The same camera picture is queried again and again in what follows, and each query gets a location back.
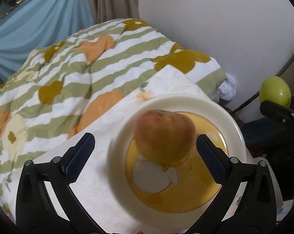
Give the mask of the crumpled white plastic bag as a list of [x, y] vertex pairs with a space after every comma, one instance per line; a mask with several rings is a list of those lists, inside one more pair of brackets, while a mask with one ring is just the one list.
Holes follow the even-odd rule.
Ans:
[[225, 101], [231, 101], [236, 96], [236, 80], [229, 74], [226, 74], [225, 80], [217, 89], [220, 98]]

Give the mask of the red yellow apple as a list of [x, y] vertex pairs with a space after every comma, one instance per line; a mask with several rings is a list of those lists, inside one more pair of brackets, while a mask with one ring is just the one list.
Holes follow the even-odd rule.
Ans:
[[184, 159], [195, 143], [195, 135], [195, 125], [190, 118], [164, 110], [141, 113], [134, 131], [140, 154], [157, 164]]

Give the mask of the cream bowl yellow inside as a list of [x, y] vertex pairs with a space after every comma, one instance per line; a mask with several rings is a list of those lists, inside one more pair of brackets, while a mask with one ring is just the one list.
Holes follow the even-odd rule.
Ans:
[[111, 140], [107, 155], [110, 189], [132, 218], [158, 230], [190, 227], [211, 204], [221, 186], [192, 148], [178, 163], [161, 166], [137, 150], [134, 129], [139, 115], [160, 109], [189, 117], [195, 135], [206, 134], [227, 156], [246, 161], [244, 138], [234, 119], [211, 100], [187, 94], [168, 94], [148, 100], [126, 115]]

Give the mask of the green striped floral duvet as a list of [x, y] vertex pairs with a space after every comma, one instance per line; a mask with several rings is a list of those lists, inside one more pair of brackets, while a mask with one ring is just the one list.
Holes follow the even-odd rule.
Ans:
[[218, 62], [141, 19], [115, 19], [33, 50], [0, 88], [0, 196], [13, 170], [89, 126], [171, 65], [208, 96], [225, 81]]

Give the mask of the green apple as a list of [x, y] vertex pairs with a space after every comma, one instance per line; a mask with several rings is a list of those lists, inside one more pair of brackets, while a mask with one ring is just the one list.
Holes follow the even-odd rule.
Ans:
[[263, 81], [259, 91], [259, 100], [260, 102], [269, 100], [289, 108], [291, 104], [291, 91], [282, 78], [271, 76]]

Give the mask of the blue curtain cloth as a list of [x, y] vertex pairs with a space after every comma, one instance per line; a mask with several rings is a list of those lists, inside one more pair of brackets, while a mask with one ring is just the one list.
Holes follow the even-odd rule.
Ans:
[[93, 23], [87, 0], [26, 0], [0, 22], [0, 82], [20, 69], [32, 50]]

